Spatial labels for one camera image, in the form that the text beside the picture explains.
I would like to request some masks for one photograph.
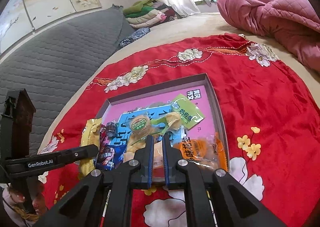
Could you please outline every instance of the green blanket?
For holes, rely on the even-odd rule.
[[[131,13],[134,13],[134,12],[139,12],[139,11],[142,10],[142,8],[144,6],[151,7],[153,5],[152,1],[153,0],[137,1],[131,7],[127,8],[127,9],[124,9],[123,13],[125,15],[128,15],[128,14],[131,14]]]
[[[131,13],[131,14],[127,14],[125,15],[126,18],[137,18],[137,17],[141,17],[143,15],[146,15],[147,13],[149,13],[150,11],[152,11],[153,8],[152,7],[142,7],[141,11],[139,12],[135,12],[135,13]]]

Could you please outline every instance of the metal bolt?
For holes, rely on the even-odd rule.
[[[180,166],[186,166],[188,164],[188,161],[186,161],[185,159],[181,159],[181,160],[178,161],[178,164]]]
[[[219,177],[223,177],[226,175],[226,172],[223,169],[217,169],[216,175]]]
[[[130,166],[136,166],[138,164],[139,164],[139,161],[137,161],[136,159],[132,159],[132,160],[129,161],[129,165]]]
[[[94,169],[91,171],[92,176],[99,176],[101,174],[101,171],[98,169]]]

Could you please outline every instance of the pink blanket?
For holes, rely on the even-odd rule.
[[[218,8],[230,25],[275,38],[320,72],[320,19],[308,0],[218,0]]]

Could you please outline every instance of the green oval label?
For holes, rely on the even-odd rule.
[[[145,118],[139,118],[131,125],[132,130],[139,130],[143,128],[147,123],[147,120]]]

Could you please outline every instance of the gray quilted headboard cover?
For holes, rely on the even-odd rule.
[[[25,88],[36,108],[30,155],[74,93],[133,32],[122,7],[113,6],[47,29],[0,64],[0,114],[9,89]]]

